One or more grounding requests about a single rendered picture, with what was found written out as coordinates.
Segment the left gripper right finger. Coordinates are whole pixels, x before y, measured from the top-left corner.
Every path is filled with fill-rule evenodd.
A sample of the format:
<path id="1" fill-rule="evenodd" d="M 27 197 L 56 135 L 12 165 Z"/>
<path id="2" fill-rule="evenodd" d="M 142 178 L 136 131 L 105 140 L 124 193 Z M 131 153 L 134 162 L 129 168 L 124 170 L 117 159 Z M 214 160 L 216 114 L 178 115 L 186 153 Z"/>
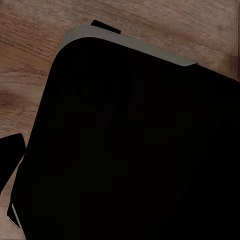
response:
<path id="1" fill-rule="evenodd" d="M 240 173 L 240 135 L 235 133 L 228 133 L 224 151 Z"/>

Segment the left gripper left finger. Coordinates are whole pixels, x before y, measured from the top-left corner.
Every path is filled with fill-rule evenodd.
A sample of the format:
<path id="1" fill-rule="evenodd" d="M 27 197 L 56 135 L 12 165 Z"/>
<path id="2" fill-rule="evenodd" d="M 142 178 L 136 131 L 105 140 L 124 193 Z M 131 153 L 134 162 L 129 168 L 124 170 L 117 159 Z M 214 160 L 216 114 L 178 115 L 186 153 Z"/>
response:
<path id="1" fill-rule="evenodd" d="M 0 138 L 0 193 L 26 152 L 21 133 Z"/>

